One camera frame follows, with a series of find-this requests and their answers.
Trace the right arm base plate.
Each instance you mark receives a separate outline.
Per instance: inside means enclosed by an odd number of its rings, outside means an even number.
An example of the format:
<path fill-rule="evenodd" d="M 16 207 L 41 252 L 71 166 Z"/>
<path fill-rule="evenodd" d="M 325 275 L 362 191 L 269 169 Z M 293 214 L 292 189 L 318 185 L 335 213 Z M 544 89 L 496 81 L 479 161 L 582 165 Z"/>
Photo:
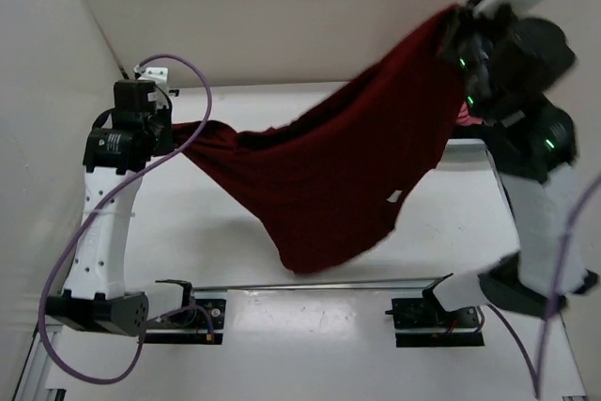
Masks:
<path fill-rule="evenodd" d="M 441 314 L 419 298 L 391 299 L 385 312 L 393 320 L 401 348 L 483 347 L 485 317 L 480 307 Z"/>

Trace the dark red t-shirt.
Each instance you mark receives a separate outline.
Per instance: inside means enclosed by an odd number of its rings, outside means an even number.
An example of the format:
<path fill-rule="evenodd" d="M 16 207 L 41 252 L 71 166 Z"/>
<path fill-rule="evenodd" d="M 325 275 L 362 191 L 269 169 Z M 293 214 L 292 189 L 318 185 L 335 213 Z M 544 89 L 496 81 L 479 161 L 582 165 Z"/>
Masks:
<path fill-rule="evenodd" d="M 283 127 L 186 122 L 174 141 L 263 224 L 286 269 L 342 265 L 394 231 L 452 135 L 464 88 L 438 52 L 455 13 L 439 11 Z"/>

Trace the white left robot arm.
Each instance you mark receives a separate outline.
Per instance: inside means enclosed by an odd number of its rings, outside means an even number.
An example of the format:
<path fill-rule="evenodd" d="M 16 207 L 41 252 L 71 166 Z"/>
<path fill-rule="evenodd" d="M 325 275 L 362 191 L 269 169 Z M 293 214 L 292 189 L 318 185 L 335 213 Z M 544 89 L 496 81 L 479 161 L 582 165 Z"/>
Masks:
<path fill-rule="evenodd" d="M 128 290 L 125 251 L 134 200 L 152 158 L 170 154 L 173 104 L 164 82 L 147 78 L 114 84 L 114 106 L 93 123 L 85 144 L 83 232 L 75 240 L 61 292 L 46 300 L 47 316 L 79 332 L 136 336 L 166 316 L 193 322 L 189 282 L 163 279 Z"/>

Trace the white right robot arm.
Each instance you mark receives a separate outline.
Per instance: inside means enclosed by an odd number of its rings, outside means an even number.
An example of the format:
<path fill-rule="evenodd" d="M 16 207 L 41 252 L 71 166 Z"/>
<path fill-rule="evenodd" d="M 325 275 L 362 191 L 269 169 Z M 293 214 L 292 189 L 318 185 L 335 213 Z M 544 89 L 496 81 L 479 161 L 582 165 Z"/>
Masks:
<path fill-rule="evenodd" d="M 562 247 L 576 203 L 576 126 L 547 91 L 576 64 L 561 28 L 518 14 L 508 3 L 468 0 L 453 15 L 440 52 L 462 75 L 469 129 L 493 157 L 508 200 L 518 247 L 479 270 L 446 275 L 424 290 L 422 314 L 441 326 L 466 307 L 492 305 L 549 318 L 569 294 L 599 281 L 576 243 Z"/>

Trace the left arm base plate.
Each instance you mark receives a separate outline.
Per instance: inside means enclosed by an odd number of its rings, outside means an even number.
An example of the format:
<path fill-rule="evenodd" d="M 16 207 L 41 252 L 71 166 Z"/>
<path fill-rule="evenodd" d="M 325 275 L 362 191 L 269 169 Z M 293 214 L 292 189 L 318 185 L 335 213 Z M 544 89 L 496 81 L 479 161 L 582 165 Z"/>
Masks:
<path fill-rule="evenodd" d="M 195 291 L 194 301 L 210 317 L 199 311 L 187 311 L 153 320 L 146 330 L 147 345 L 218 346 L 223 343 L 227 308 L 225 291 Z"/>

